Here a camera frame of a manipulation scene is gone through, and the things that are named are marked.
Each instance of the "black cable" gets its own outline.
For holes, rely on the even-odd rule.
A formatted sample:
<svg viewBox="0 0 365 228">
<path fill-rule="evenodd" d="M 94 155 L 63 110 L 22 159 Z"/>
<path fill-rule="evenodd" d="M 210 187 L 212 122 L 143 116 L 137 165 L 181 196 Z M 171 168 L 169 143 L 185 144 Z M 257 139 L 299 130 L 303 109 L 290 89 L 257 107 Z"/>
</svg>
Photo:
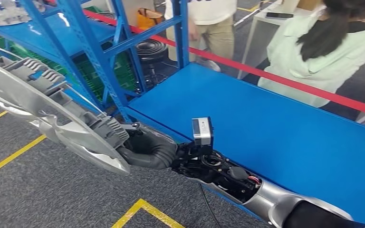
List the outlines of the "black cable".
<svg viewBox="0 0 365 228">
<path fill-rule="evenodd" d="M 213 210 L 209 206 L 209 202 L 206 199 L 205 191 L 203 190 L 202 184 L 199 184 L 199 187 L 201 188 L 202 197 L 203 197 L 203 200 L 205 201 L 205 204 L 206 204 L 206 207 L 208 208 L 209 213 L 212 215 L 212 218 L 215 221 L 217 227 L 221 228 L 221 225 L 220 225 L 218 219 L 216 218 L 215 213 L 213 213 Z"/>
</svg>

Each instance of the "white t-shirt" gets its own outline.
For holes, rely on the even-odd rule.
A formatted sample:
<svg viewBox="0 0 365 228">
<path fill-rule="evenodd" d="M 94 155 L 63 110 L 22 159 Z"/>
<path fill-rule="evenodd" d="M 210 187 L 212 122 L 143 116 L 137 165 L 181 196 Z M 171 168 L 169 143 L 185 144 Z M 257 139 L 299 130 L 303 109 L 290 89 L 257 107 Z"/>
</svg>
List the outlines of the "white t-shirt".
<svg viewBox="0 0 365 228">
<path fill-rule="evenodd" d="M 196 25 L 213 25 L 231 17 L 237 10 L 237 0 L 187 0 L 188 14 Z M 166 0 L 166 19 L 173 17 L 173 4 Z"/>
<path fill-rule="evenodd" d="M 365 31 L 348 33 L 335 51 L 326 56 L 303 61 L 297 40 L 314 26 L 318 17 L 288 19 L 276 32 L 268 46 L 271 65 L 266 72 L 335 93 L 361 65 L 365 64 Z M 314 107 L 329 101 L 289 86 L 261 78 L 258 86 Z"/>
</svg>

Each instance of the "blue metal shelf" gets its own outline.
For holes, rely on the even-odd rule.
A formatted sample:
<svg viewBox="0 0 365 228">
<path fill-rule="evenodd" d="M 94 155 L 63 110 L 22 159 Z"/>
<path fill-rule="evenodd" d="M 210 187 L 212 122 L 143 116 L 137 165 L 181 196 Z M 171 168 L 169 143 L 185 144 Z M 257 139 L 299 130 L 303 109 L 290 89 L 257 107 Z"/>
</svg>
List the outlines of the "blue metal shelf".
<svg viewBox="0 0 365 228">
<path fill-rule="evenodd" d="M 56 13 L 46 17 L 46 20 L 68 56 L 76 57 L 83 53 L 83 45 L 66 19 L 61 18 Z M 100 43 L 111 40 L 114 36 L 114 27 L 90 19 L 87 21 Z M 33 21 L 17 25 L 0 26 L 0 36 L 12 40 L 24 48 L 54 62 L 61 63 L 64 61 L 55 48 L 50 45 L 50 41 L 47 40 L 48 38 L 43 36 L 41 28 L 34 25 Z"/>
</svg>

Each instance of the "blue shelf surface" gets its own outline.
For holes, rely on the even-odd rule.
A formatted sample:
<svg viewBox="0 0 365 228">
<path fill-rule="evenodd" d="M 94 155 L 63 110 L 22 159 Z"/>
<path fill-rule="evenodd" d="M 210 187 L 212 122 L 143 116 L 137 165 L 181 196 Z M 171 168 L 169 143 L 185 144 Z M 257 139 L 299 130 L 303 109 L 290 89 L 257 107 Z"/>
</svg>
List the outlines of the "blue shelf surface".
<svg viewBox="0 0 365 228">
<path fill-rule="evenodd" d="M 69 56 L 75 57 L 83 53 L 82 43 L 76 37 L 67 20 L 61 18 L 59 14 L 46 17 L 46 20 Z M 110 40 L 114 36 L 115 27 L 91 19 L 88 19 L 88 23 L 99 42 Z M 0 36 L 12 40 L 24 48 L 54 62 L 63 62 L 63 59 L 58 56 L 55 49 L 51 46 L 48 38 L 42 36 L 40 28 L 33 21 L 17 25 L 0 26 Z"/>
<path fill-rule="evenodd" d="M 365 223 L 365 126 L 196 64 L 129 107 L 192 138 L 210 116 L 214 148 L 272 182 Z"/>
</svg>

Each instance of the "orange bag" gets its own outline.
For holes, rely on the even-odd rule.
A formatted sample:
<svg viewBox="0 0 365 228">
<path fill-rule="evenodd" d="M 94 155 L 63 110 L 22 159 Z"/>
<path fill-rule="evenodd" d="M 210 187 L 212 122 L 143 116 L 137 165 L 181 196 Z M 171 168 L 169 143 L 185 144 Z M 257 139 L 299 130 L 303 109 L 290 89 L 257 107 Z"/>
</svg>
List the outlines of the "orange bag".
<svg viewBox="0 0 365 228">
<path fill-rule="evenodd" d="M 163 21 L 163 14 L 150 9 L 140 8 L 137 12 L 137 26 L 147 30 Z"/>
</svg>

